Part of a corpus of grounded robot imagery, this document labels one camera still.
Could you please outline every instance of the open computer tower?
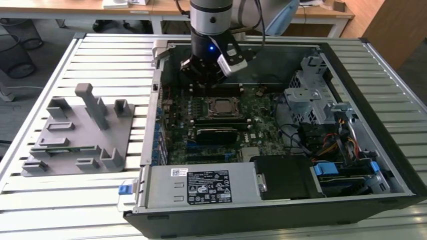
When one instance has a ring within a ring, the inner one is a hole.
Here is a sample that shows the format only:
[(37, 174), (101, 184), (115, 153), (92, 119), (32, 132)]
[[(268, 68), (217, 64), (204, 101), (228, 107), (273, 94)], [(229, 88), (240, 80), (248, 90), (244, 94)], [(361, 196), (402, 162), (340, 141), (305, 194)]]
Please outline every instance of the open computer tower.
[(268, 42), (212, 89), (180, 73), (189, 42), (167, 44), (155, 62), (136, 206), (124, 212), (145, 237), (351, 224), (426, 199), (327, 43)]

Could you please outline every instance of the motherboard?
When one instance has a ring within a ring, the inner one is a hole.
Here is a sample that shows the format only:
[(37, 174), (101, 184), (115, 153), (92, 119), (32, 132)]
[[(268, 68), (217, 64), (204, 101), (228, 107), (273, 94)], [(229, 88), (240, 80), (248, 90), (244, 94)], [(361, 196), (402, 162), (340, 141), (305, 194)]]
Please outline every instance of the motherboard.
[(200, 91), (165, 88), (167, 164), (237, 163), (284, 155), (275, 120), (280, 90), (240, 85), (211, 94)]

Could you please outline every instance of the barcode sticker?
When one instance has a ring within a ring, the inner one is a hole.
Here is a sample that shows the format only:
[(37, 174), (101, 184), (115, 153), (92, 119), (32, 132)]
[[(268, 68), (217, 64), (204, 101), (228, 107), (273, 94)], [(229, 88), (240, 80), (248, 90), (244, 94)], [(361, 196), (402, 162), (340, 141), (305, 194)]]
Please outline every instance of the barcode sticker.
[(172, 168), (171, 177), (185, 177), (187, 172), (188, 172), (188, 168)]

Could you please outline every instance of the white box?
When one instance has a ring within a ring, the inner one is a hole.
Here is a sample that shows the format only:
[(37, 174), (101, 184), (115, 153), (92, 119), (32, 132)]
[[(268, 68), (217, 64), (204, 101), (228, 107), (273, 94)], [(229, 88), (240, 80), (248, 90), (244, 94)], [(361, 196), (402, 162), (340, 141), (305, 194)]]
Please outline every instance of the white box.
[(103, 0), (101, 1), (101, 7), (104, 9), (125, 9), (129, 7), (129, 4), (127, 1), (120, 0)]
[(128, 0), (129, 4), (147, 5), (149, 0)]

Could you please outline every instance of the desk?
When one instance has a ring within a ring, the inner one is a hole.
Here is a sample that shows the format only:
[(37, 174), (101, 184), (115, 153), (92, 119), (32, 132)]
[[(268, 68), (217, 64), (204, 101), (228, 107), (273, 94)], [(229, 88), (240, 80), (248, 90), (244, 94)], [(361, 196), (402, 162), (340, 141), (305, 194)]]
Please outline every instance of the desk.
[[(0, 0), (1, 18), (27, 19), (97, 19), (97, 20), (149, 20), (155, 34), (161, 34), (161, 21), (188, 21), (176, 9), (173, 0), (151, 0), (148, 5), (131, 5), (129, 8), (103, 9), (103, 0)], [(180, 0), (184, 10), (189, 0)], [(299, 9), (293, 24), (332, 25), (328, 37), (339, 38), (347, 21), (353, 18), (345, 12), (325, 10), (319, 6)]]
[[(189, 10), (189, 0), (180, 0), (181, 9)], [(153, 34), (161, 34), (163, 32), (156, 31), (161, 29), (161, 21), (188, 21), (177, 8), (173, 0), (155, 0), (152, 6), (152, 28)], [(319, 6), (300, 8), (296, 11), (296, 15), (291, 21), (292, 24), (325, 24), (332, 25), (328, 33), (329, 38), (339, 38), (347, 22), (355, 17), (353, 13), (347, 9), (345, 12), (327, 10)]]

